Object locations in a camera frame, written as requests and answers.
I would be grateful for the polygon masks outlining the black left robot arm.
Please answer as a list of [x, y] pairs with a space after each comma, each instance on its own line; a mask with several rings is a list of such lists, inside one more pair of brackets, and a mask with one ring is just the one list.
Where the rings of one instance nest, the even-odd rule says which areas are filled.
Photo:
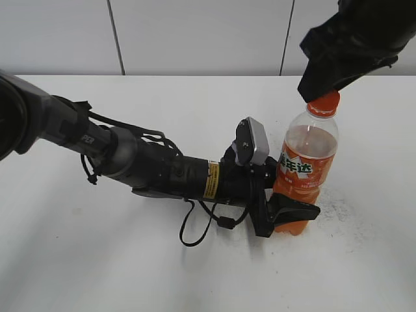
[[219, 204], [242, 207], [258, 237], [320, 214], [316, 205], [280, 193], [267, 196], [279, 162], [269, 155], [263, 125], [251, 117], [240, 121], [234, 141], [214, 162], [183, 155], [160, 131], [98, 115], [86, 101], [48, 94], [2, 72], [1, 156], [24, 154], [38, 139], [77, 152], [91, 184], [105, 176], [139, 196], [200, 205], [221, 228], [233, 229], [241, 220], [216, 216]]

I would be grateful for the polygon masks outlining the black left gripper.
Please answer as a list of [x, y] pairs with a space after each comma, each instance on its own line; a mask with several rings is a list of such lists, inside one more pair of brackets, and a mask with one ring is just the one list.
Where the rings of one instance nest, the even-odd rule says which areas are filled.
[[244, 167], [249, 185], [248, 214], [258, 237], [271, 236], [276, 226], [315, 220], [320, 214], [320, 208], [316, 205], [274, 192], [269, 199], [268, 217], [266, 190], [273, 189], [277, 165], [277, 160], [268, 156], [262, 165], [248, 164]]

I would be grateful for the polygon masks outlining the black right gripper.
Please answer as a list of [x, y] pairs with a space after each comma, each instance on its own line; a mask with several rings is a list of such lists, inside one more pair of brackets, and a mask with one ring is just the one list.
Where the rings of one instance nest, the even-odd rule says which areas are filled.
[[339, 1], [337, 13], [300, 43], [308, 63], [298, 92], [309, 103], [391, 68], [414, 37], [415, 1]]

